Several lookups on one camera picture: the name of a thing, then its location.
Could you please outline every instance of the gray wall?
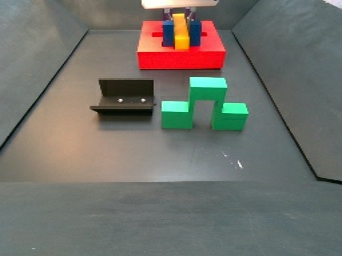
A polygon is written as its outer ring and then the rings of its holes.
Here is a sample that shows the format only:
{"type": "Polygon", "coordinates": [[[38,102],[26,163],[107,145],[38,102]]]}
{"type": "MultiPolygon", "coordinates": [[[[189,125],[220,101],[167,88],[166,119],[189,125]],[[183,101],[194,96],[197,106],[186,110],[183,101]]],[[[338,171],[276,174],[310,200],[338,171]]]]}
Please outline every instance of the gray wall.
{"type": "Polygon", "coordinates": [[[57,1],[0,0],[0,146],[86,32],[57,1]]]}
{"type": "Polygon", "coordinates": [[[233,31],[317,175],[342,180],[342,10],[261,0],[233,31]]]}
{"type": "MultiPolygon", "coordinates": [[[[141,0],[59,0],[91,29],[137,29],[143,20],[158,20],[161,10],[145,10],[141,0]]],[[[222,0],[217,7],[199,8],[198,17],[232,29],[260,0],[222,0]]]]}

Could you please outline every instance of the stacked green blocks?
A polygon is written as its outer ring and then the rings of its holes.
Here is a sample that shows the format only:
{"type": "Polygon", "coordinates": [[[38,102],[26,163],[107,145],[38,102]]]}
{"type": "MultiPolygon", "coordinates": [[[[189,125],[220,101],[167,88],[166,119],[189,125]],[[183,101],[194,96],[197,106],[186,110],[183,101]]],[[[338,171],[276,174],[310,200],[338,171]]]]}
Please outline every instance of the stacked green blocks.
{"type": "Polygon", "coordinates": [[[212,126],[214,130],[242,130],[249,117],[245,103],[225,103],[228,82],[221,77],[191,77],[189,101],[162,102],[162,127],[193,129],[197,100],[216,101],[212,126]]]}

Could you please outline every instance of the blue part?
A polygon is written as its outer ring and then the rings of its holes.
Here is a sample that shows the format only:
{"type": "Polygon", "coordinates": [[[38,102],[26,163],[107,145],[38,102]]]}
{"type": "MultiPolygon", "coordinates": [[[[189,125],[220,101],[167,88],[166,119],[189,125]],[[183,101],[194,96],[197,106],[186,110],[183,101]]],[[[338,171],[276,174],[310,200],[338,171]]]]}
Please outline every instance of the blue part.
{"type": "Polygon", "coordinates": [[[202,23],[199,20],[190,21],[190,46],[201,46],[202,23]]]}
{"type": "Polygon", "coordinates": [[[175,46],[174,21],[163,21],[163,46],[175,46]]]}

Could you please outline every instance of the green cube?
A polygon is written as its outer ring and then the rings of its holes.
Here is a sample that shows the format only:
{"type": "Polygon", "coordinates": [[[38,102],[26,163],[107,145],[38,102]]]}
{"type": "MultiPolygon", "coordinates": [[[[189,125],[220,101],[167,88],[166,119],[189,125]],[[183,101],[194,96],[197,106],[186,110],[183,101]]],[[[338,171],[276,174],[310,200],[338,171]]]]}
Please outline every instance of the green cube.
{"type": "Polygon", "coordinates": [[[222,113],[214,112],[212,126],[214,130],[236,130],[245,128],[249,109],[245,103],[225,103],[222,113]]]}
{"type": "Polygon", "coordinates": [[[193,129],[193,114],[190,104],[185,101],[162,102],[162,128],[193,129]]]}

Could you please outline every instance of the white part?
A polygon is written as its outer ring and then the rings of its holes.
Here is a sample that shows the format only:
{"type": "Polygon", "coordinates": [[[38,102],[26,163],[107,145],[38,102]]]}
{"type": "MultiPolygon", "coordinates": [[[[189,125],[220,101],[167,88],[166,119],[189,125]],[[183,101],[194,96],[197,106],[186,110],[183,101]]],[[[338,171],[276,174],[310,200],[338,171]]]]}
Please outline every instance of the white part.
{"type": "Polygon", "coordinates": [[[220,0],[142,0],[145,9],[216,6],[220,0]]]}
{"type": "Polygon", "coordinates": [[[238,160],[238,165],[240,165],[241,169],[244,169],[244,167],[242,167],[242,164],[241,164],[241,161],[240,161],[240,160],[238,160]]]}
{"type": "Polygon", "coordinates": [[[342,0],[325,0],[325,2],[342,9],[342,0]]]}

